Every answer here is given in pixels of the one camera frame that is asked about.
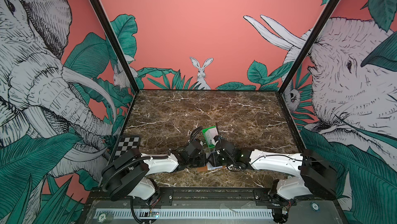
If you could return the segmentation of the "brown leather card holder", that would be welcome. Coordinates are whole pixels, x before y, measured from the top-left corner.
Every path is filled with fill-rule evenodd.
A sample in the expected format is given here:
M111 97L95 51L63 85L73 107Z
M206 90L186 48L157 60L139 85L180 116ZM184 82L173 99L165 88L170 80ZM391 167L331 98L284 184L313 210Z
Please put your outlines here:
M215 171L219 169L224 169L224 166L213 167L211 164L207 164L204 167L197 168L197 172L208 172L208 171Z

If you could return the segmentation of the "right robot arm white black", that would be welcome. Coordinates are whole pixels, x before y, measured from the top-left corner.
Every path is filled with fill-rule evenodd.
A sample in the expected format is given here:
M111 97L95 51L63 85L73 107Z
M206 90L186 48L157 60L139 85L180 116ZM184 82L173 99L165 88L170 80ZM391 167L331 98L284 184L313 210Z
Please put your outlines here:
M286 180L273 182L267 198L275 204L283 205L308 196L336 199L337 169L313 150L295 154L270 153L252 148L238 149L220 139L208 161L214 167L226 166L234 171L268 170L291 175Z

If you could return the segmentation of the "green plastic tray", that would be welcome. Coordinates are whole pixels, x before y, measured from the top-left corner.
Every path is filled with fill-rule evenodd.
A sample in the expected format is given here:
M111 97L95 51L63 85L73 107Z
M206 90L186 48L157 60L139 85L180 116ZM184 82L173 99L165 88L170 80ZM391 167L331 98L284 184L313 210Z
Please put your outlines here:
M218 129L216 126L205 128L202 130L202 134L205 138L207 146L212 149L216 146L217 138L219 136Z

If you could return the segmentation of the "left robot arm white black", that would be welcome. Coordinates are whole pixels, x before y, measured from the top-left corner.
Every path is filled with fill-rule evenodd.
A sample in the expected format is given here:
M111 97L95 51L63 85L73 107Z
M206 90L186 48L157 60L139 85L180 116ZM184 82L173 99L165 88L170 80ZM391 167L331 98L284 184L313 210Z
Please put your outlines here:
M147 175L200 168L207 162L202 142L198 139L183 147L169 149L162 155L142 154L139 149L131 149L102 170L101 188L112 201L130 196L152 206L160 200L161 192L156 182Z

